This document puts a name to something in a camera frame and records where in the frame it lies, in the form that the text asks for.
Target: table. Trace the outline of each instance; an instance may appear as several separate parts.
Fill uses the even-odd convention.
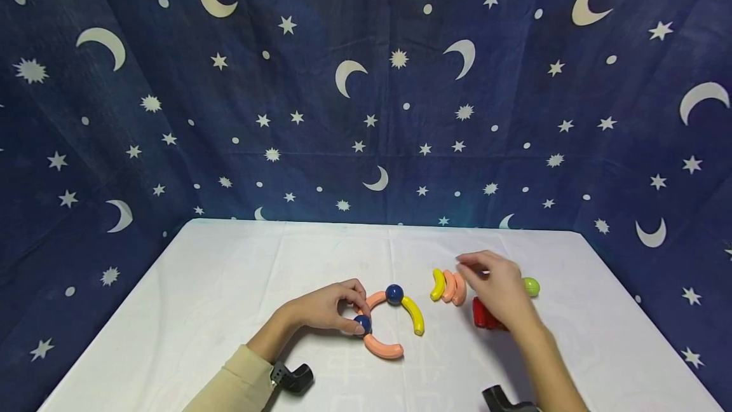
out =
[[[307,362],[316,383],[274,411],[487,411],[480,393],[497,383],[532,399],[510,335],[473,326],[472,291],[462,307],[429,298],[432,269],[480,249],[541,282],[536,307],[593,412],[722,411],[579,234],[213,219],[185,225],[39,410],[179,412],[276,307],[351,277],[369,294],[401,285],[424,336],[387,304],[374,334],[403,359],[300,336],[286,363]]]

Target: blue magnetic ball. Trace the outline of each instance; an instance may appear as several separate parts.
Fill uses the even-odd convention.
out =
[[[399,285],[389,285],[386,287],[386,302],[392,306],[398,306],[404,297],[404,290]]]
[[[355,317],[356,322],[364,327],[364,334],[361,334],[360,337],[365,336],[366,334],[369,334],[371,332],[371,320],[366,315],[357,315]]]

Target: fabric backdrop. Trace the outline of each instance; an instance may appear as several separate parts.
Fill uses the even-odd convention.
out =
[[[577,231],[732,408],[731,9],[0,0],[3,410],[195,216]]]

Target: sleeve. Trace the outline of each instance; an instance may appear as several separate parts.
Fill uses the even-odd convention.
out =
[[[240,345],[183,412],[260,412],[275,389],[273,366]]]

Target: white crescent moon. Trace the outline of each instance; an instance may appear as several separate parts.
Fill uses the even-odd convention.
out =
[[[389,174],[386,173],[386,170],[382,166],[376,166],[379,167],[379,171],[381,172],[381,177],[379,178],[379,181],[375,182],[375,184],[364,184],[368,189],[371,191],[381,191],[386,187],[386,185],[389,184]]]
[[[107,31],[102,27],[90,27],[86,31],[79,34],[76,40],[76,47],[78,48],[81,44],[87,41],[96,41],[107,47],[114,56],[114,69],[117,71],[125,63],[126,51],[125,46],[122,45],[122,40],[119,39],[111,31]]]
[[[603,11],[602,13],[593,13],[590,10],[589,0],[577,0],[572,7],[572,22],[577,26],[589,26],[592,23],[602,20],[613,9]]]
[[[730,107],[730,96],[722,85],[713,81],[696,85],[685,94],[682,103],[679,105],[679,114],[682,115],[682,121],[685,125],[689,126],[689,113],[691,113],[692,108],[704,99],[721,100],[724,105],[727,105],[727,108]]]
[[[639,235],[639,239],[646,247],[660,247],[660,245],[663,244],[663,241],[666,240],[666,222],[661,218],[661,224],[659,225],[658,230],[653,234],[649,234],[642,230],[639,223],[636,221],[635,233]]]
[[[365,74],[368,73],[366,69],[364,69],[364,66],[358,64],[355,60],[344,60],[338,64],[338,68],[335,70],[335,85],[338,87],[338,90],[341,91],[341,94],[345,95],[348,99],[350,99],[351,96],[348,95],[348,91],[346,91],[346,79],[351,72],[355,71],[363,72]]]
[[[237,4],[239,4],[239,2],[234,2],[232,4],[222,4],[217,0],[201,0],[201,4],[204,8],[206,8],[206,11],[211,16],[217,18],[226,18],[227,16],[230,16],[230,14],[232,14],[234,10],[236,10],[236,6]]]
[[[114,228],[107,231],[108,233],[119,233],[133,222],[133,211],[130,210],[130,206],[124,200],[112,199],[108,200],[107,204],[112,204],[119,209],[119,221],[117,221]]]
[[[267,221],[267,219],[264,218],[264,216],[262,216],[262,208],[261,207],[259,209],[257,209],[257,210],[254,211],[254,219],[258,219],[260,221]]]
[[[461,79],[468,73],[468,70],[473,66],[475,61],[475,45],[469,40],[460,40],[450,45],[443,55],[448,54],[451,51],[457,51],[463,55],[463,71],[459,73],[456,79]]]

